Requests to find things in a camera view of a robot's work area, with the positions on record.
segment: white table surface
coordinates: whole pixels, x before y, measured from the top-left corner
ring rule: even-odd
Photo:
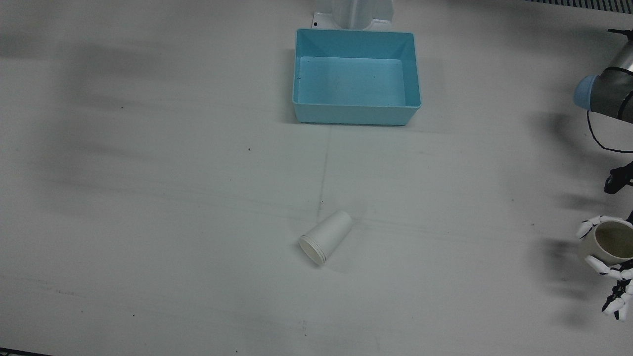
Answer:
[[[573,234],[630,156],[572,103],[630,15],[395,1],[422,109],[299,124],[312,1],[3,1],[0,346],[54,355],[625,355]],[[633,127],[594,115],[605,144]],[[298,237],[358,219],[317,268]]]

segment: metal grate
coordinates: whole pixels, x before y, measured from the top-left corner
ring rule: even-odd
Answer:
[[[573,6],[574,8],[585,8],[594,10],[611,11],[614,13],[632,14],[633,0],[526,0],[533,3],[545,3],[563,6]]]

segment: white robot finger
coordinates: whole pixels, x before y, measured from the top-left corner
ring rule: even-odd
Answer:
[[[625,304],[624,307],[622,307],[622,309],[618,310],[618,314],[619,314],[619,321],[626,321],[627,320],[627,314],[629,312],[629,305]]]
[[[604,262],[598,260],[596,257],[591,255],[585,257],[585,262],[591,266],[596,272],[600,273],[603,276],[611,277],[617,279],[618,281],[623,280],[622,274],[620,271],[616,269],[612,269],[611,267],[605,265]]]
[[[626,303],[624,303],[624,300],[622,300],[622,298],[616,298],[611,303],[609,303],[609,305],[607,305],[607,307],[602,312],[607,315],[613,314],[614,312],[624,308],[625,305]]]
[[[623,270],[620,275],[623,279],[633,279],[633,268]]]
[[[591,221],[583,221],[578,228],[578,232],[576,232],[576,238],[582,239],[585,237],[589,231],[594,227]]]

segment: white plastic stand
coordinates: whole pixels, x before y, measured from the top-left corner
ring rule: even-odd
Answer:
[[[317,0],[314,29],[389,31],[394,8],[391,0]]]

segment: black cable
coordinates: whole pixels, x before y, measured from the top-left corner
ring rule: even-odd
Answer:
[[[596,135],[593,133],[593,128],[591,127],[591,121],[589,120],[589,110],[587,110],[587,125],[589,125],[589,132],[591,132],[591,137],[594,138],[594,141],[600,146],[602,149],[606,149],[607,151],[617,152],[617,153],[633,153],[633,151],[622,151],[620,149],[613,149],[609,147],[604,147],[600,141],[596,138]]]

